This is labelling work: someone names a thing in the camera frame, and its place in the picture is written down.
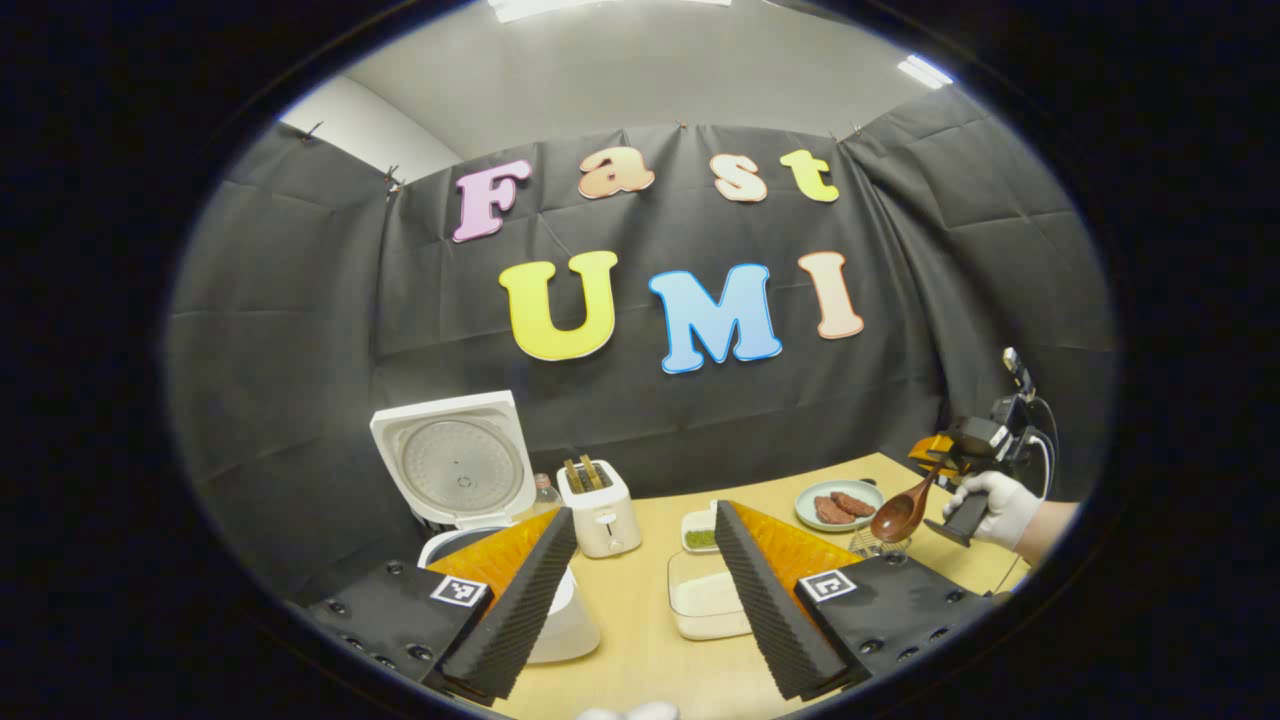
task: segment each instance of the green food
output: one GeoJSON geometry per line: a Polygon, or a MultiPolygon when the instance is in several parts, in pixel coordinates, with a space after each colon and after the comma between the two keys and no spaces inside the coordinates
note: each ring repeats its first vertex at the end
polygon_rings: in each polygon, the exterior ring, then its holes
{"type": "Polygon", "coordinates": [[[716,547],[716,530],[689,530],[685,544],[692,548],[716,547]]]}

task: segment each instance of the white wall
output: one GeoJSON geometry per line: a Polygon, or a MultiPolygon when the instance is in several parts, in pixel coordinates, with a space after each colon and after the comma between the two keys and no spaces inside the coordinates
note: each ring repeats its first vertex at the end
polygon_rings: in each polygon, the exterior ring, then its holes
{"type": "Polygon", "coordinates": [[[315,137],[379,170],[399,165],[399,181],[411,182],[462,161],[426,128],[346,76],[334,77],[280,117],[302,132],[321,120],[315,137]]]}

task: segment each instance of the peach letter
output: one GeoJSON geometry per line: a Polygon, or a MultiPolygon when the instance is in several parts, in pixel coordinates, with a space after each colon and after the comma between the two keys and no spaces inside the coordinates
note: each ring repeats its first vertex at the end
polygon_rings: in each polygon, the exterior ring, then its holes
{"type": "Polygon", "coordinates": [[[844,264],[845,256],[831,251],[810,252],[799,261],[813,278],[813,288],[818,292],[818,306],[822,307],[818,334],[827,340],[863,332],[863,319],[854,313],[849,290],[845,287],[845,275],[840,272],[844,264]]]}
{"type": "Polygon", "coordinates": [[[716,190],[735,202],[759,202],[769,192],[764,181],[754,174],[760,168],[746,155],[716,155],[712,172],[719,178],[716,190]]]}
{"type": "Polygon", "coordinates": [[[644,190],[657,178],[644,167],[644,156],[635,147],[607,147],[593,152],[579,169],[586,174],[577,181],[577,191],[591,200],[608,197],[620,190],[644,190]]]}

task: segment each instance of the plate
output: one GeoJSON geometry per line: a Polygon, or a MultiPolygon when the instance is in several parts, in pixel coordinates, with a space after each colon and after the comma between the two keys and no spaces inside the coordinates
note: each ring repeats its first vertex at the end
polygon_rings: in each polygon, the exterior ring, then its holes
{"type": "Polygon", "coordinates": [[[858,520],[845,525],[831,525],[819,520],[818,511],[813,507],[813,498],[823,495],[831,495],[833,492],[842,492],[855,500],[861,500],[876,510],[879,510],[881,505],[884,505],[884,496],[881,493],[879,488],[873,484],[864,483],[861,480],[827,480],[810,487],[796,497],[796,515],[800,516],[800,521],[815,530],[823,530],[826,533],[845,533],[865,528],[872,523],[873,515],[859,518],[858,520]]]}

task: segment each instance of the meat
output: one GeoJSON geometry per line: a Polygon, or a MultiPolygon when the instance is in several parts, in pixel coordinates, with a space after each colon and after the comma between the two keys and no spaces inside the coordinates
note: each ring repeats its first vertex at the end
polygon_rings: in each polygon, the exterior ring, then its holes
{"type": "Polygon", "coordinates": [[[858,500],[856,497],[845,495],[842,492],[831,493],[831,500],[836,501],[836,505],[845,512],[849,512],[850,515],[867,518],[868,515],[876,514],[876,509],[872,507],[870,505],[867,505],[861,500],[858,500]]]}
{"type": "Polygon", "coordinates": [[[813,498],[813,507],[818,512],[818,519],[828,525],[847,525],[854,521],[854,516],[841,510],[836,501],[829,497],[813,498]]]}

